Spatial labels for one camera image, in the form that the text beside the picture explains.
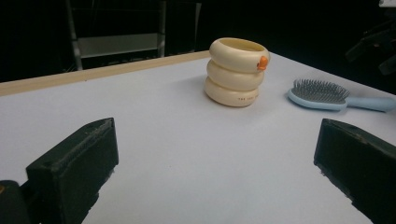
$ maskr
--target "stacked rings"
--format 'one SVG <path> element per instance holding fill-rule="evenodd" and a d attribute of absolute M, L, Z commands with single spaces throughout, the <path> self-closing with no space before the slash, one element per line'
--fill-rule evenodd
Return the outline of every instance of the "stacked rings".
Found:
<path fill-rule="evenodd" d="M 212 43 L 209 52 L 206 94 L 223 105 L 251 105 L 270 60 L 268 50 L 248 40 L 221 38 Z"/>

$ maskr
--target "light blue hairbrush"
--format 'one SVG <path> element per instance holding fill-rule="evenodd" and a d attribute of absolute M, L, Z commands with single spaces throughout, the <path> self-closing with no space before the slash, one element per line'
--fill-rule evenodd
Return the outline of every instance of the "light blue hairbrush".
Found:
<path fill-rule="evenodd" d="M 343 87 L 321 80 L 297 79 L 289 90 L 289 98 L 298 105 L 325 110 L 343 110 L 347 106 L 387 112 L 396 108 L 390 97 L 349 97 Z"/>

